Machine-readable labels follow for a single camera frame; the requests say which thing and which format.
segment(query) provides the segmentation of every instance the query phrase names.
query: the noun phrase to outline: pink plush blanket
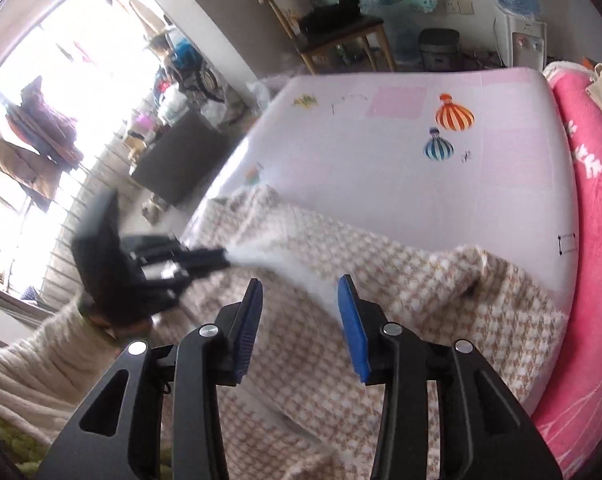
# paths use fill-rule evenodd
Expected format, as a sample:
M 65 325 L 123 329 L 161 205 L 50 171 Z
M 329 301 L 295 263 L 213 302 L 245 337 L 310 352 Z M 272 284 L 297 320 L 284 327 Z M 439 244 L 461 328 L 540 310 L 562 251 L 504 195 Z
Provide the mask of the pink plush blanket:
M 590 75 L 550 79 L 574 160 L 579 198 L 579 273 L 568 331 L 534 421 L 570 478 L 602 437 L 602 112 Z

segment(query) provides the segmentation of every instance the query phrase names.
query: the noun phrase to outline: black bag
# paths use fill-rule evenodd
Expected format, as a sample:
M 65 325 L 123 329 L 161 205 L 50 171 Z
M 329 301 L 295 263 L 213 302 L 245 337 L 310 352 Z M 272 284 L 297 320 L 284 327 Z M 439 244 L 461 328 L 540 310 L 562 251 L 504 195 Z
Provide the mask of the black bag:
M 361 16 L 358 0 L 339 0 L 338 4 L 317 7 L 299 20 L 305 36 L 326 34 L 356 22 Z

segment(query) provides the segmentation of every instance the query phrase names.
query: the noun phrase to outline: chair leg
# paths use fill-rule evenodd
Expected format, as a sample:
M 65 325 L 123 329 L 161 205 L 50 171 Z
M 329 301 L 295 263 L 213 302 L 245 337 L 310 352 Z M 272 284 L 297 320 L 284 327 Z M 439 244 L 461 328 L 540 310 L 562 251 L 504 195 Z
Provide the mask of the chair leg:
M 303 62 L 305 63 L 307 69 L 310 71 L 310 74 L 316 75 L 316 65 L 314 60 L 312 59 L 312 56 L 310 56 L 309 54 L 301 54 L 301 59 L 303 59 Z
M 377 71 L 377 61 L 375 60 L 375 55 L 372 53 L 372 49 L 370 48 L 370 43 L 367 40 L 367 36 L 361 36 L 361 41 L 363 43 L 363 50 L 366 51 L 367 58 L 370 60 L 370 65 L 372 65 L 372 70 L 374 72 Z
M 395 57 L 392 55 L 392 50 L 390 50 L 390 44 L 387 42 L 387 36 L 385 35 L 385 30 L 383 30 L 383 25 L 379 25 L 379 27 L 376 28 L 375 33 L 377 35 L 377 41 L 379 41 L 379 46 L 385 54 L 385 60 L 390 67 L 390 72 L 396 72 Z

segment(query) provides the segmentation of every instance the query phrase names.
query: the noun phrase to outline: wooden chair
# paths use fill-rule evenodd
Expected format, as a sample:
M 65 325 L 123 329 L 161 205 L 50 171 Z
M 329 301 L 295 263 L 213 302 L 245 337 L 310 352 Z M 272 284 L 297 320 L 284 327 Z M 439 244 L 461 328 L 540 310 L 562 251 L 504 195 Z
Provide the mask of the wooden chair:
M 365 50 L 367 58 L 372 65 L 372 70 L 376 72 L 377 62 L 372 54 L 372 49 L 370 49 L 370 44 L 367 41 L 367 35 L 372 33 L 377 35 L 377 41 L 379 41 L 379 46 L 385 55 L 390 70 L 396 72 L 395 58 L 390 50 L 390 44 L 387 41 L 385 30 L 383 30 L 383 20 L 381 18 L 361 14 L 361 17 L 356 22 L 350 23 L 350 25 L 346 25 L 345 27 L 341 27 L 326 34 L 306 38 L 303 34 L 297 35 L 294 33 L 288 20 L 274 0 L 259 0 L 259 3 L 261 4 L 264 4 L 265 2 L 268 2 L 272 7 L 272 10 L 274 10 L 274 13 L 277 15 L 281 25 L 293 41 L 297 52 L 303 59 L 303 62 L 305 62 L 310 73 L 316 74 L 317 72 L 312 56 L 321 54 L 329 48 L 353 40 L 361 40 L 363 43 L 363 50 Z

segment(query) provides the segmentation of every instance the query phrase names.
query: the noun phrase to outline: blue hot air balloon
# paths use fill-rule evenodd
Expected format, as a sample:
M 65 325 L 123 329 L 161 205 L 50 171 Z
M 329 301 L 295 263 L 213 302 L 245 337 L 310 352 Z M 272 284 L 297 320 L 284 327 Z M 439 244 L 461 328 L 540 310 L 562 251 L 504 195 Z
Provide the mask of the blue hot air balloon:
M 430 128 L 430 135 L 432 138 L 423 149 L 423 153 L 430 160 L 446 160 L 454 154 L 455 149 L 452 147 L 452 144 L 439 136 L 438 128 Z

